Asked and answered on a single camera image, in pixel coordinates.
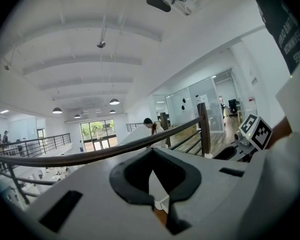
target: railing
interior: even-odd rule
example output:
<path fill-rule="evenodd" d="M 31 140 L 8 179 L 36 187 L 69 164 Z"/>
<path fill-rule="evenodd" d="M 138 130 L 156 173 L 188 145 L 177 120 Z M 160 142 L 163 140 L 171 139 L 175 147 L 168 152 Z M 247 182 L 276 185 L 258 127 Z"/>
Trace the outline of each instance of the railing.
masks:
<path fill-rule="evenodd" d="M 56 150 L 58 147 L 64 146 L 70 142 L 70 133 L 67 133 L 52 137 L 5 143 L 0 144 L 0 156 L 35 158 L 52 150 Z M 9 168 L 7 168 L 5 163 L 0 162 L 1 172 L 8 169 Z"/>
<path fill-rule="evenodd" d="M 127 152 L 132 152 L 132 151 L 136 151 L 136 150 L 148 147 L 152 144 L 155 144 L 157 142 L 165 140 L 175 134 L 178 134 L 178 133 L 192 127 L 193 125 L 195 125 L 197 123 L 199 124 L 199 127 L 201 128 L 201 130 L 198 130 L 197 132 L 192 134 L 190 137 L 187 137 L 186 139 L 184 139 L 177 145 L 172 146 L 170 149 L 174 150 L 177 147 L 180 147 L 180 145 L 182 145 L 185 142 L 187 142 L 188 140 L 190 140 L 191 138 L 193 138 L 196 134 L 200 134 L 200 139 L 197 140 L 189 148 L 187 148 L 186 152 L 189 152 L 199 142 L 201 142 L 200 148 L 198 151 L 196 151 L 196 153 L 198 153 L 200 150 L 202 150 L 202 154 L 204 154 L 206 152 L 206 146 L 207 146 L 207 145 L 205 145 L 206 138 L 205 138 L 204 130 L 207 130 L 209 132 L 209 125 L 208 125 L 206 115 L 203 114 L 203 111 L 206 111 L 204 104 L 198 105 L 198 108 L 199 107 L 200 107 L 200 111 L 201 111 L 201 113 L 200 113 L 201 116 L 199 116 L 183 125 L 180 125 L 178 127 L 171 128 L 171 129 L 165 130 L 163 132 L 160 132 L 160 133 L 157 133 L 157 134 L 145 137 L 145 138 L 141 138 L 141 139 L 138 139 L 138 140 L 135 140 L 135 141 L 132 141 L 127 144 L 120 145 L 120 146 L 114 146 L 114 147 L 110 147 L 107 149 L 92 151 L 92 152 L 88 152 L 88 153 L 78 153 L 78 154 L 73 154 L 73 155 L 63 155 L 63 156 L 53 156 L 53 157 L 37 157 L 37 155 L 36 155 L 36 157 L 30 156 L 30 155 L 29 156 L 23 155 L 21 157 L 15 157 L 15 156 L 13 157 L 10 155 L 0 155 L 0 163 L 2 164 L 2 166 L 4 166 L 4 164 L 6 164 L 7 165 L 6 167 L 9 172 L 9 174 L 8 174 L 8 173 L 0 170 L 0 175 L 11 178 L 13 180 L 18 192 L 24 199 L 25 203 L 29 204 L 30 202 L 29 202 L 29 199 L 27 198 L 27 196 L 34 197 L 35 194 L 29 193 L 29 192 L 24 192 L 22 190 L 19 182 L 51 186 L 55 183 L 55 181 L 42 181 L 42 180 L 33 180 L 33 179 L 28 179 L 28 178 L 16 177 L 14 170 L 13 170 L 13 166 L 53 168 L 53 167 L 68 167 L 68 166 L 84 165 L 84 164 L 92 163 L 95 161 L 100 161 L 103 159 L 115 157 L 115 156 L 118 156 L 118 155 L 121 155 L 121 154 L 124 154 Z M 57 148 L 58 141 L 54 140 L 53 142 L 54 142 L 55 148 Z"/>
<path fill-rule="evenodd" d="M 135 130 L 138 126 L 143 126 L 144 124 L 142 122 L 136 122 L 136 123 L 127 123 L 126 128 L 128 132 L 132 132 Z"/>

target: ceiling beam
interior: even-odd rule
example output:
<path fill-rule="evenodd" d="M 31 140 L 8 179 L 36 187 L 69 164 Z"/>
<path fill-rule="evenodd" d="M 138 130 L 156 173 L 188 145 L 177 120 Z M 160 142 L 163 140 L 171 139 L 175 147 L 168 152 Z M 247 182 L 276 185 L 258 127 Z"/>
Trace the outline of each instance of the ceiling beam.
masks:
<path fill-rule="evenodd" d="M 122 97 L 128 94 L 127 90 L 122 91 L 105 91 L 95 92 L 95 93 L 79 93 L 79 94 L 68 94 L 63 96 L 53 97 L 55 101 L 64 101 L 64 100 L 73 100 L 73 99 L 82 99 L 82 98 L 94 98 L 94 97 Z"/>
<path fill-rule="evenodd" d="M 106 25 L 108 30 L 120 31 L 121 26 L 119 26 L 116 23 L 107 22 Z M 74 22 L 64 22 L 64 24 L 52 24 L 33 32 L 23 33 L 22 38 L 13 40 L 13 45 L 18 47 L 26 42 L 29 42 L 30 40 L 39 38 L 44 35 L 52 34 L 59 31 L 77 29 L 102 29 L 102 20 L 80 20 Z M 161 42 L 162 40 L 160 34 L 151 32 L 146 29 L 142 29 L 141 27 L 124 26 L 121 32 L 138 35 L 145 39 L 155 42 Z M 13 45 L 6 47 L 3 53 L 7 54 L 8 52 L 10 52 L 13 49 Z"/>
<path fill-rule="evenodd" d="M 86 56 L 76 56 L 75 58 L 71 57 L 61 57 L 51 60 L 45 60 L 44 64 L 38 63 L 32 65 L 31 67 L 26 67 L 23 69 L 23 75 L 26 76 L 30 73 L 37 72 L 40 70 L 44 70 L 47 68 L 57 67 L 66 64 L 73 63 L 86 63 L 86 62 L 100 62 L 99 55 L 86 55 Z M 103 63 L 121 63 L 121 64 L 129 64 L 129 65 L 142 65 L 142 59 L 140 58 L 132 58 L 132 57 L 123 57 L 116 56 L 115 59 L 109 55 L 102 56 Z"/>
<path fill-rule="evenodd" d="M 54 83 L 42 84 L 39 85 L 39 89 L 42 91 L 55 89 L 55 88 L 62 88 L 62 87 L 69 87 L 69 86 L 81 86 L 81 85 L 89 85 L 89 84 L 132 84 L 133 78 L 114 78 L 105 76 L 103 79 L 101 77 L 89 77 L 82 79 L 81 77 L 76 77 L 73 79 L 69 79 L 66 81 L 58 81 Z"/>

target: person's arm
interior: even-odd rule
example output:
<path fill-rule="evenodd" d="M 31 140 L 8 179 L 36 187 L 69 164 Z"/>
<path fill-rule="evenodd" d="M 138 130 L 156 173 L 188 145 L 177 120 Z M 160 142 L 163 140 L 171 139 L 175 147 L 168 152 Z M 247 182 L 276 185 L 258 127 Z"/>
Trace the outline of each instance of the person's arm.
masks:
<path fill-rule="evenodd" d="M 271 136 L 266 148 L 267 149 L 271 148 L 271 146 L 273 144 L 275 144 L 277 140 L 280 140 L 283 137 L 289 136 L 291 133 L 292 133 L 292 130 L 291 130 L 290 124 L 288 122 L 288 119 L 285 117 L 284 119 L 282 119 L 282 121 L 280 123 L 278 123 L 273 128 L 272 136 Z"/>

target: black t-shirt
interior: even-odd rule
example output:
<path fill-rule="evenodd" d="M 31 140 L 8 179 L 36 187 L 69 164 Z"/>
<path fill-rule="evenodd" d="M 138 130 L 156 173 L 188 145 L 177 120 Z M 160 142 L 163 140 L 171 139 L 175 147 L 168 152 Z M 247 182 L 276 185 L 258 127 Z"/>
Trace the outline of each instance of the black t-shirt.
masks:
<path fill-rule="evenodd" d="M 266 29 L 278 45 L 290 74 L 300 62 L 300 23 L 283 0 L 256 0 Z"/>

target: woman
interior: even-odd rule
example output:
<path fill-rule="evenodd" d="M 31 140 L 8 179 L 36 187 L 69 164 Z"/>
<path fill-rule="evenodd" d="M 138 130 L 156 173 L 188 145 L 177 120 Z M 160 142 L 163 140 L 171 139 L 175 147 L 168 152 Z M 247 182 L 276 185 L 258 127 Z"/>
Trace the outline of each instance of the woman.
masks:
<path fill-rule="evenodd" d="M 157 134 L 157 133 L 161 133 L 164 131 L 164 129 L 159 125 L 157 125 L 156 123 L 153 123 L 152 120 L 150 118 L 146 118 L 143 121 L 143 124 L 145 125 L 145 127 L 147 127 L 148 129 L 151 129 L 151 135 Z M 147 148 L 153 147 L 153 148 L 166 148 L 166 141 L 167 139 L 163 139 L 157 143 L 152 144 L 151 146 L 148 146 Z"/>

